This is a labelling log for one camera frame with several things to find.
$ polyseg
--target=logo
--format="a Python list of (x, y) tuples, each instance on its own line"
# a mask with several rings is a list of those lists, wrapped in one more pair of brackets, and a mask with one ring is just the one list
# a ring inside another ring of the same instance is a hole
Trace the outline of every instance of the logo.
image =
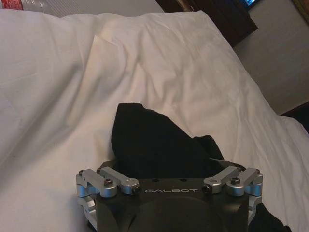
[(166, 190), (166, 189), (147, 189), (145, 190), (146, 193), (156, 193), (156, 192), (160, 192), (160, 193), (167, 193), (167, 192), (175, 192), (175, 193), (179, 193), (179, 192), (197, 192), (198, 189), (171, 189), (171, 190)]

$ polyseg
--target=dark wooden cabinet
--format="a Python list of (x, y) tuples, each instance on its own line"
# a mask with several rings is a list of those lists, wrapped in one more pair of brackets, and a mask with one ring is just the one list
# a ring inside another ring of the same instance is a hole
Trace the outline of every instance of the dark wooden cabinet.
[(239, 0), (156, 0), (165, 12), (204, 11), (235, 46), (257, 29)]

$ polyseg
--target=silver metal linkage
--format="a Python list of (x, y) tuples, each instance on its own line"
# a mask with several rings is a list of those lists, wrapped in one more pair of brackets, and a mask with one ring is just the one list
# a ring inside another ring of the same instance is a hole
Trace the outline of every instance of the silver metal linkage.
[(263, 175), (255, 168), (247, 168), (238, 177), (231, 178), (226, 183), (226, 192), (231, 196), (242, 196), (245, 192), (254, 195), (262, 195)]
[(202, 187), (206, 194), (219, 193), (226, 184), (226, 192), (230, 196), (249, 194), (248, 224), (255, 216), (256, 206), (262, 202), (263, 174), (258, 169), (247, 168), (238, 171), (237, 167), (229, 166), (214, 177), (204, 179)]
[(134, 195), (140, 192), (140, 184), (137, 179), (122, 175), (110, 167), (100, 168), (98, 172), (105, 178), (113, 179), (124, 194)]
[(238, 176), (238, 174), (239, 171), (237, 167), (229, 166), (214, 177), (205, 178), (204, 184), (206, 187), (211, 187), (209, 190), (210, 193), (219, 193), (221, 192), (222, 186), (225, 185), (229, 179)]
[(137, 179), (126, 177), (110, 167), (99, 168), (97, 172), (81, 170), (76, 175), (78, 204), (83, 207), (86, 219), (95, 229), (97, 216), (93, 194), (100, 194), (104, 198), (113, 197), (117, 194), (117, 186), (124, 194), (134, 195), (140, 191)]

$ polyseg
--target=black cloth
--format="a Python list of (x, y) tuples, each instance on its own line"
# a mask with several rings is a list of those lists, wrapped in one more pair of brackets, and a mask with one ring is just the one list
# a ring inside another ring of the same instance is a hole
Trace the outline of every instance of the black cloth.
[[(189, 137), (168, 117), (141, 104), (119, 104), (112, 130), (118, 170), (133, 178), (205, 178), (224, 168), (214, 139)], [(250, 232), (290, 232), (259, 204)]]

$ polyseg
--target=white bedsheet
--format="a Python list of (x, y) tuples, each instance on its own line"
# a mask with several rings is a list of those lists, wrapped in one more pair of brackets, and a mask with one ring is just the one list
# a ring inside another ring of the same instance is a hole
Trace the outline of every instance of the white bedsheet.
[(263, 172), (273, 215), (309, 231), (308, 134), (272, 111), (204, 13), (13, 10), (0, 10), (0, 231), (87, 231), (75, 175), (113, 158), (120, 102), (213, 136), (226, 160)]

